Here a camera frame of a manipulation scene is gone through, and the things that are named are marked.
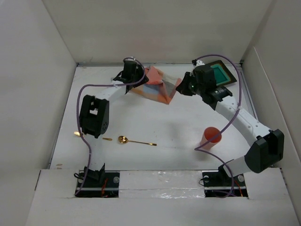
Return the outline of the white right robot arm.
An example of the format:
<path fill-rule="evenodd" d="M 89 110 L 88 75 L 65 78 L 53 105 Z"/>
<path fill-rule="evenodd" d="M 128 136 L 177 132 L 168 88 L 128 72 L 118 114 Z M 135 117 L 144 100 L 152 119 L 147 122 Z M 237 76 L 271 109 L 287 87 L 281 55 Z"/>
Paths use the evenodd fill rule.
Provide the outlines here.
<path fill-rule="evenodd" d="M 247 172 L 261 173 L 283 159 L 283 132 L 271 130 L 240 107 L 226 87 L 217 86 L 210 66 L 199 65 L 186 72 L 176 91 L 185 96 L 201 96 L 206 104 L 229 120 L 250 145 L 244 156 L 219 167 L 217 179 L 220 184 L 227 186 L 235 176 Z"/>

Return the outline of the orange grey checkered cloth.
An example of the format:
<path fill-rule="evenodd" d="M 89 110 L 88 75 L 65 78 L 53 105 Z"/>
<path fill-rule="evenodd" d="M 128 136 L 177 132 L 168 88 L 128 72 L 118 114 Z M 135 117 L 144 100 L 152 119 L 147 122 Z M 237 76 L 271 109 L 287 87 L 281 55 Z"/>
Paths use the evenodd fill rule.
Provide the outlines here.
<path fill-rule="evenodd" d="M 131 91 L 146 99 L 166 105 L 170 104 L 177 86 L 182 82 L 181 78 L 169 76 L 153 66 L 145 68 L 145 72 L 149 81 Z"/>

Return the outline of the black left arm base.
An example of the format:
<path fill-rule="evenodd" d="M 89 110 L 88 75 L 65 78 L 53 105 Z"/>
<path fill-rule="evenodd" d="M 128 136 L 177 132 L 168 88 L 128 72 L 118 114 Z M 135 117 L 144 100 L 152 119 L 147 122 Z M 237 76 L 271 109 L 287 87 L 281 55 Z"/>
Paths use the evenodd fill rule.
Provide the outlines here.
<path fill-rule="evenodd" d="M 85 181 L 84 175 L 86 171 L 80 170 L 74 173 L 77 179 L 75 196 L 79 198 L 118 198 L 119 197 L 119 171 L 106 171 L 104 166 L 100 170 L 87 170 Z"/>

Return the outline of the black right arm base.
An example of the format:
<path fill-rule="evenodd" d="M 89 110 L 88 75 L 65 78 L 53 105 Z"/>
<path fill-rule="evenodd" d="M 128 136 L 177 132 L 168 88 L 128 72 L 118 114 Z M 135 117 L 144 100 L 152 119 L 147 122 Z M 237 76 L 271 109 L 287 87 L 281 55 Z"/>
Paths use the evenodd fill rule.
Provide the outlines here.
<path fill-rule="evenodd" d="M 244 174 L 233 178 L 218 170 L 203 170 L 198 181 L 204 188 L 205 197 L 248 197 Z"/>

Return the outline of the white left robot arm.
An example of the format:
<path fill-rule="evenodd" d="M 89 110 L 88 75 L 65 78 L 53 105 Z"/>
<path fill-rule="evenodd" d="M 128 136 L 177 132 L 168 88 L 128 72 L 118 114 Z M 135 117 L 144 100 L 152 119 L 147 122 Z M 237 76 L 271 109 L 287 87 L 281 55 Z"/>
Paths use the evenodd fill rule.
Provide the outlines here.
<path fill-rule="evenodd" d="M 84 85 L 77 97 L 77 125 L 80 137 L 89 151 L 88 164 L 79 178 L 88 178 L 96 187 L 101 186 L 105 180 L 105 175 L 100 170 L 104 165 L 103 135 L 109 127 L 110 104 L 132 88 L 149 81 L 144 67 L 134 57 L 125 58 L 123 63 L 123 70 L 112 79 L 111 84 Z"/>

